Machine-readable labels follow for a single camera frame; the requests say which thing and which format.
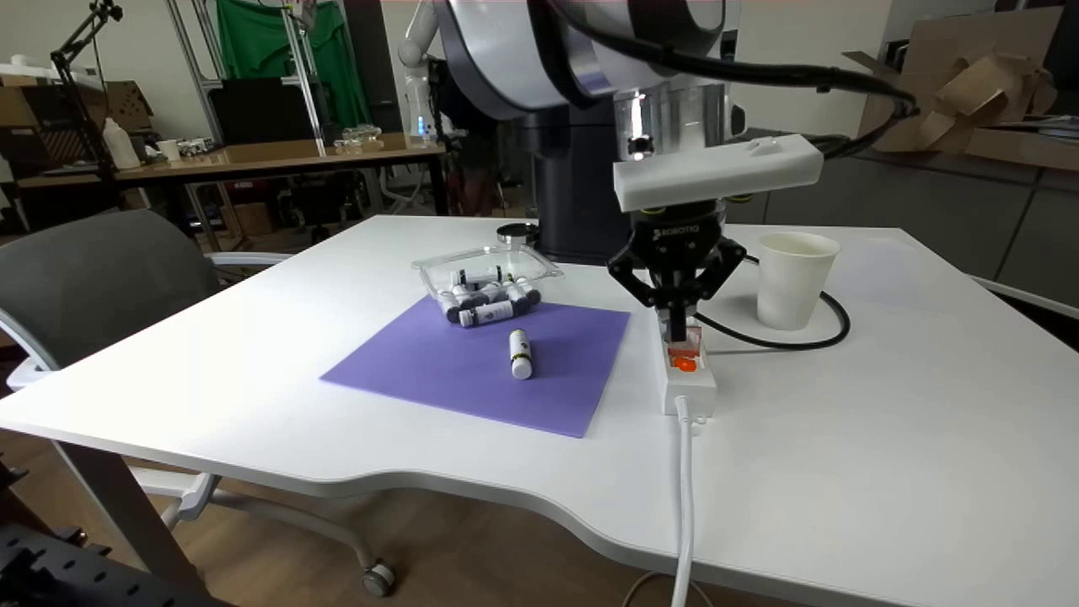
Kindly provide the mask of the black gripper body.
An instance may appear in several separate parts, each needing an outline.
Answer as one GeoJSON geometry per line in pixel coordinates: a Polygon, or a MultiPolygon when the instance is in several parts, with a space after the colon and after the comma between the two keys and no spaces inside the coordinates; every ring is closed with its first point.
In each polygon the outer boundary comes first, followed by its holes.
{"type": "Polygon", "coordinates": [[[606,274],[645,308],[686,310],[715,298],[740,259],[744,247],[722,234],[719,205],[690,203],[637,211],[606,274]]]}

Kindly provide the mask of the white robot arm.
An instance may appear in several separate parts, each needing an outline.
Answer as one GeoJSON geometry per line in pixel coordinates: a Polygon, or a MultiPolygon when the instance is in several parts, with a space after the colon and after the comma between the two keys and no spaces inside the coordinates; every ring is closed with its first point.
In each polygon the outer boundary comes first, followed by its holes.
{"type": "Polygon", "coordinates": [[[450,83],[496,120],[527,120],[537,155],[538,251],[600,259],[669,342],[737,269],[722,236],[732,194],[808,184],[842,136],[733,136],[732,83],[918,100],[860,71],[740,64],[719,55],[726,0],[431,0],[450,83]]]}

